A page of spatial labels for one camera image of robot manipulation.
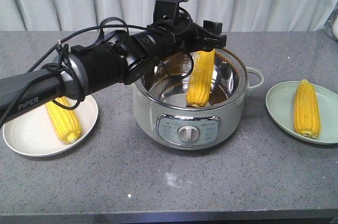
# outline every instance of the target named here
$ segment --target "cooked corn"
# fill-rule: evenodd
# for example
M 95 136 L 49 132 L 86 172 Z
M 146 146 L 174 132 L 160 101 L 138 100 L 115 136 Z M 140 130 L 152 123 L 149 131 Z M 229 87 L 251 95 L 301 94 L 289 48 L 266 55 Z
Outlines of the cooked corn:
M 321 131 L 321 121 L 315 88 L 307 80 L 301 80 L 294 103 L 295 132 L 316 138 Z
M 59 97 L 55 100 L 69 106 L 65 97 Z M 80 122 L 74 110 L 63 109 L 52 101 L 47 102 L 45 106 L 58 138 L 67 143 L 74 143 L 81 134 Z
M 212 73 L 215 61 L 215 49 L 195 54 L 194 70 L 192 71 L 185 95 L 186 103 L 193 107 L 203 107 L 208 103 Z

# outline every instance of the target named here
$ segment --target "light green plate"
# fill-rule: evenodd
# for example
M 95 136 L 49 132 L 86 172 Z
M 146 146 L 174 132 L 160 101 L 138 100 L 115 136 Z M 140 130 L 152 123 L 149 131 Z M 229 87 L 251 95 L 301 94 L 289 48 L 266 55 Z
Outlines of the light green plate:
M 294 99 L 299 81 L 282 82 L 273 86 L 266 94 L 266 107 L 271 118 L 284 131 L 301 140 L 315 144 L 338 143 L 338 95 L 321 86 L 315 87 L 321 118 L 321 133 L 307 138 L 294 132 Z

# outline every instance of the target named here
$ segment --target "granite countertop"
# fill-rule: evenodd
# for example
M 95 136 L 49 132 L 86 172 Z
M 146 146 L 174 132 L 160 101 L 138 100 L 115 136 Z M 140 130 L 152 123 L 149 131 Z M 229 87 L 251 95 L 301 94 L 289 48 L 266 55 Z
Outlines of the granite countertop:
M 0 32 L 0 78 L 24 73 L 67 34 Z M 96 37 L 86 33 L 69 44 Z M 322 31 L 231 32 L 227 48 L 265 83 L 246 99 L 226 141 L 192 152 L 162 146 L 137 125 L 131 89 L 113 85 L 92 95 L 97 123 L 69 151 L 27 157 L 1 136 L 0 223 L 338 217 L 338 144 L 288 135 L 265 106 L 267 91 L 283 81 L 306 78 L 338 93 L 338 43 Z

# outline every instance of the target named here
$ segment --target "cooking pot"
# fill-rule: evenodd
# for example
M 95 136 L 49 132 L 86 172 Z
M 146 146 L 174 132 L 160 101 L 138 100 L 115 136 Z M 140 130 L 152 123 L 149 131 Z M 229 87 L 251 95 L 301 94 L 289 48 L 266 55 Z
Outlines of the cooking pot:
M 133 85 L 133 111 L 138 125 L 153 140 L 181 150 L 199 150 L 223 142 L 238 127 L 245 97 L 263 84 L 260 71 L 245 67 L 226 49 L 215 52 L 208 104 L 185 101 L 191 61 L 183 53 L 169 57 Z M 260 82 L 249 86 L 248 73 Z

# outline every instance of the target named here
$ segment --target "pot handle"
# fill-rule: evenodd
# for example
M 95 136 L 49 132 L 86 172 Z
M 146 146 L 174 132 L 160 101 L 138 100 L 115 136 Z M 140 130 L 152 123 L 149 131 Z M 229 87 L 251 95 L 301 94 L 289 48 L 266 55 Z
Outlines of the pot handle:
M 255 74 L 259 79 L 260 79 L 260 83 L 257 84 L 257 85 L 254 85 L 254 86 L 250 86 L 250 83 L 248 83 L 248 87 L 245 91 L 245 96 L 250 96 L 251 93 L 256 89 L 256 88 L 259 88 L 263 85 L 263 82 L 264 82 L 264 76 L 263 74 L 258 71 L 257 69 L 255 68 L 252 68 L 252 67 L 247 67 L 247 71 L 248 73 L 253 73 Z

